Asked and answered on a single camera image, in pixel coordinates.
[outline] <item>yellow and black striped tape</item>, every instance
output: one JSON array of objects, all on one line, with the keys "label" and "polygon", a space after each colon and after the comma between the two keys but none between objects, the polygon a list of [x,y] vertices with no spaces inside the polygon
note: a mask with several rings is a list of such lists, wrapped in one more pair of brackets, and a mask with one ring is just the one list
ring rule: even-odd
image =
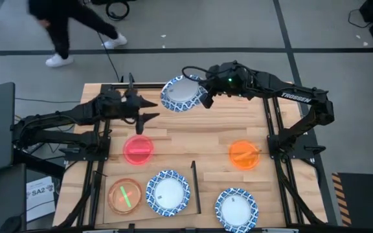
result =
[{"label": "yellow and black striped tape", "polygon": [[339,211],[341,212],[342,224],[344,227],[349,227],[352,224],[352,221],[349,217],[348,204],[346,203],[345,194],[343,193],[341,178],[337,173],[333,173],[332,181],[335,186],[336,199],[337,204],[339,205]]}]

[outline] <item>wooden tabletop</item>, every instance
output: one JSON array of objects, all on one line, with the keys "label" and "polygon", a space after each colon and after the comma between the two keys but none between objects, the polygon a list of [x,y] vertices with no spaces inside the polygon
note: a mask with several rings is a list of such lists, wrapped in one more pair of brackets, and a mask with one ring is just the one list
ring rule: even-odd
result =
[{"label": "wooden tabletop", "polygon": [[[82,103],[94,98],[100,92],[100,87],[99,83],[86,84]],[[175,113],[162,106],[160,92],[160,89],[139,89],[139,94],[145,99],[159,104],[157,107],[142,109],[142,112],[161,114],[147,122],[143,133],[153,141],[155,150],[152,159],[142,166],[126,162],[122,148],[127,139],[135,135],[135,129],[121,120],[113,120],[110,155],[104,165],[104,174],[113,176],[150,174],[166,169],[184,170],[190,167],[192,161],[196,161],[202,214],[104,224],[104,209],[108,206],[104,204],[103,179],[96,227],[127,228],[129,223],[135,223],[136,228],[221,228],[215,216],[216,198],[222,191],[233,187],[243,188],[254,196],[259,209],[257,227],[284,227],[275,165],[269,158],[267,147],[266,136],[269,132],[262,99],[248,101],[238,97],[217,96],[211,109],[198,106],[184,113]],[[300,119],[296,102],[279,99],[279,104],[284,127],[290,127]],[[275,116],[273,122],[277,132]],[[90,130],[93,130],[92,126],[77,126],[75,133]],[[231,164],[228,156],[229,146],[242,139],[251,141],[262,150],[260,163],[249,171],[238,170]],[[298,160],[292,162],[300,196],[319,219],[326,221],[314,168]],[[60,224],[79,200],[86,166],[87,162],[77,162],[64,175],[53,225]],[[295,209],[289,194],[288,199],[292,221],[295,223]],[[85,224],[88,222],[88,206]]]}]

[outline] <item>black pants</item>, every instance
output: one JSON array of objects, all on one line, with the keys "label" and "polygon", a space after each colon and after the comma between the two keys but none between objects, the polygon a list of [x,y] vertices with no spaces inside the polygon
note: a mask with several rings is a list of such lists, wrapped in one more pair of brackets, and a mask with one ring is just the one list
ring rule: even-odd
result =
[{"label": "black pants", "polygon": [[77,0],[62,2],[61,7],[56,9],[56,16],[48,19],[50,26],[47,27],[47,32],[56,52],[63,59],[69,57],[69,17],[111,39],[117,39],[118,34],[115,27],[103,21],[93,10],[81,5]]}]

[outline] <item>red plate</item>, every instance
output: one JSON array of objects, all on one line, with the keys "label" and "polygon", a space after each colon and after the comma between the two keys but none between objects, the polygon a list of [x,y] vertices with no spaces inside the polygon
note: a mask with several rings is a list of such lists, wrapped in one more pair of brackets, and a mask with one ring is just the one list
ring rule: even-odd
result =
[{"label": "red plate", "polygon": [[142,165],[148,162],[153,154],[152,141],[143,135],[136,135],[126,141],[123,155],[132,165]]}]

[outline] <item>blue and white plate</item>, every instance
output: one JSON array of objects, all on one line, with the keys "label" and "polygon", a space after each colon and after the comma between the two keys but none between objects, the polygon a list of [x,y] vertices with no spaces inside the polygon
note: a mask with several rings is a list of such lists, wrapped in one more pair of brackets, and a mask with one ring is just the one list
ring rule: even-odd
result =
[{"label": "blue and white plate", "polygon": [[153,211],[165,217],[185,209],[190,196],[188,181],[174,170],[159,172],[146,186],[146,202]]},{"label": "blue and white plate", "polygon": [[258,207],[254,197],[242,188],[229,188],[218,196],[215,213],[224,229],[246,233],[256,227]]},{"label": "blue and white plate", "polygon": [[[190,75],[190,78],[201,80],[199,76]],[[165,108],[183,112],[199,105],[199,97],[206,95],[208,92],[198,82],[185,78],[183,75],[177,76],[166,83],[161,91],[161,102]]]}]

